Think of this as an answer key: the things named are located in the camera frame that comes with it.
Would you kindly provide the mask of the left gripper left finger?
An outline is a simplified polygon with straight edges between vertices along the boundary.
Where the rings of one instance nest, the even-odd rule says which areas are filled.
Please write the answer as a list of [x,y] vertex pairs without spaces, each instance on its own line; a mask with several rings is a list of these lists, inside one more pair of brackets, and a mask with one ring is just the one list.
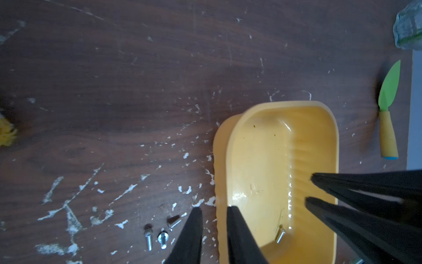
[[203,213],[194,207],[165,264],[200,264],[202,254]]

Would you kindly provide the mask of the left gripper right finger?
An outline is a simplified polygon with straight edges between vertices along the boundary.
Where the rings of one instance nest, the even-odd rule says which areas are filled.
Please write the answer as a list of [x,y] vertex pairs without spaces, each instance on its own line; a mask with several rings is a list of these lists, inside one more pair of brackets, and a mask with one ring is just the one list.
[[230,264],[267,264],[240,210],[227,208],[227,247]]

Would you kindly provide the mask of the green trowel yellow handle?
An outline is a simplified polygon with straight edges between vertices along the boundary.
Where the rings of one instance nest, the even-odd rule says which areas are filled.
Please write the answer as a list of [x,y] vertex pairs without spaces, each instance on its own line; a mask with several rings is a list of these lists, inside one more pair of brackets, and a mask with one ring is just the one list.
[[379,93],[380,149],[381,157],[389,160],[398,159],[398,148],[389,107],[393,104],[400,82],[401,60],[388,71]]

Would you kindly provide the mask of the yellow plastic storage box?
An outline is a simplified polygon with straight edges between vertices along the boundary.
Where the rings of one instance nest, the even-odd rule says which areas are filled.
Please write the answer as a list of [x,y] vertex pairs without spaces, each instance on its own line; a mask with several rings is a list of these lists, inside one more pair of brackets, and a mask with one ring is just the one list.
[[[338,172],[338,127],[325,104],[258,104],[219,127],[213,155],[220,263],[229,261],[229,206],[239,208],[269,263],[335,262],[336,234],[304,205],[307,197],[337,203],[311,182],[313,173]],[[277,244],[280,225],[286,234]]]

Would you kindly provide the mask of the glass vase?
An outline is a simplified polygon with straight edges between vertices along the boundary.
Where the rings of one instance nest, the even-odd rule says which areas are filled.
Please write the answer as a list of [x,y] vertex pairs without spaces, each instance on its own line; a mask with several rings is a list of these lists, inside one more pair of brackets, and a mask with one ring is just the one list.
[[393,35],[397,48],[422,50],[422,1],[412,1],[398,12]]

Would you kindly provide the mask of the silver screw on table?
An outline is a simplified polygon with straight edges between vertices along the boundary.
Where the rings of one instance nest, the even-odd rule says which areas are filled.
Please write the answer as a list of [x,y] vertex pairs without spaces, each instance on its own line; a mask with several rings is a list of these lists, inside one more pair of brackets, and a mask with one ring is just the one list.
[[146,238],[146,243],[147,243],[147,249],[148,251],[152,251],[152,234],[153,234],[153,229],[152,229],[153,225],[151,224],[146,224],[144,226],[144,236]]

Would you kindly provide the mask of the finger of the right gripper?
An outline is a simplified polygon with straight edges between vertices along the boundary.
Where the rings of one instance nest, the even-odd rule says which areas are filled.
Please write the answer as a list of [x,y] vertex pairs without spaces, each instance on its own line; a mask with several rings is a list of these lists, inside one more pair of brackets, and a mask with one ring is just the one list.
[[422,229],[308,197],[306,208],[366,264],[420,264]]
[[422,171],[403,170],[369,174],[314,173],[320,189],[361,212],[422,226]]

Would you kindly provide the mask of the white cotton work glove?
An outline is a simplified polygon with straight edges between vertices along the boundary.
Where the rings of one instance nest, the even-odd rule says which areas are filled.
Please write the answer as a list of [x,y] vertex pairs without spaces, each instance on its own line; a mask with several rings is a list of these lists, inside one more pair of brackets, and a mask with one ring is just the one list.
[[11,146],[16,139],[17,128],[2,114],[0,117],[0,145]]

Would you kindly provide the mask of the silver metal screw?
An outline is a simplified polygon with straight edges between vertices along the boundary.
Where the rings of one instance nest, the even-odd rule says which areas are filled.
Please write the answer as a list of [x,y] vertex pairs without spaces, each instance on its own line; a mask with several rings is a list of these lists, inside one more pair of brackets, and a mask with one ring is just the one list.
[[284,235],[286,234],[285,229],[283,228],[283,226],[279,226],[279,230],[276,234],[276,238],[275,238],[275,242],[277,244],[279,244],[282,240],[282,238],[284,237]]

